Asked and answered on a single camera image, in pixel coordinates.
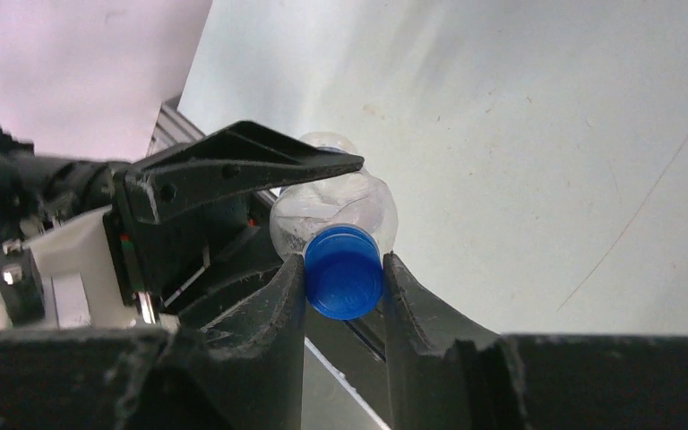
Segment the robotic arm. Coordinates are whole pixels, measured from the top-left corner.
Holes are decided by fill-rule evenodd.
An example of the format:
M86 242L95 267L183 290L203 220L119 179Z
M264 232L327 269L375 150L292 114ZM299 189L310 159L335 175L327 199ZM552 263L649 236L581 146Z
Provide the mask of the robotic arm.
M394 429L688 428L688 338L497 335L396 254L376 312L314 314L267 190L363 160L251 122L194 137L129 164L0 131L1 428L298 429L305 336L340 332Z

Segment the water bottle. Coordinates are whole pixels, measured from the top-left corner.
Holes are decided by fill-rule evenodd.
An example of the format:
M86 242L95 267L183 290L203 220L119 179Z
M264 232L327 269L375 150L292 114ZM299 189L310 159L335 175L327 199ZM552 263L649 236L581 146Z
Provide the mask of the water bottle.
M352 142L335 133L300 139L327 151L357 155ZM305 258L305 294L319 313L336 320L367 314L383 292L383 255L394 247L397 206L389 186L359 172L281 191L270 219L278 255Z

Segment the blue bottle cap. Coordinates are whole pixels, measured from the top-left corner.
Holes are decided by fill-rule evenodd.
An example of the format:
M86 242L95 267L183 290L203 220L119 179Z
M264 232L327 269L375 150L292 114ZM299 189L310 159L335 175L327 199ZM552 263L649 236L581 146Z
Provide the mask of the blue bottle cap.
M320 231L305 249L305 293L334 320L352 320L378 305L383 268L378 246L360 228L337 225Z

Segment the white tabletop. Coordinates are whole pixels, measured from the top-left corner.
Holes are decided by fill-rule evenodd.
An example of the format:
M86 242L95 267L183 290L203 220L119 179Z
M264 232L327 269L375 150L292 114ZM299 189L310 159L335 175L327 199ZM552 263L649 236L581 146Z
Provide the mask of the white tabletop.
M688 333L688 2L215 2L180 109L347 135L493 330Z

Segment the pink surface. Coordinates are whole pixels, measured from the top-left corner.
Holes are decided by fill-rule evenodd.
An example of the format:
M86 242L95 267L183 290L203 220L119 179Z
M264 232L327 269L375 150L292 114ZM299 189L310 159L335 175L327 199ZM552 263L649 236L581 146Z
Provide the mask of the pink surface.
M0 1L0 125L44 153L140 158L210 4Z

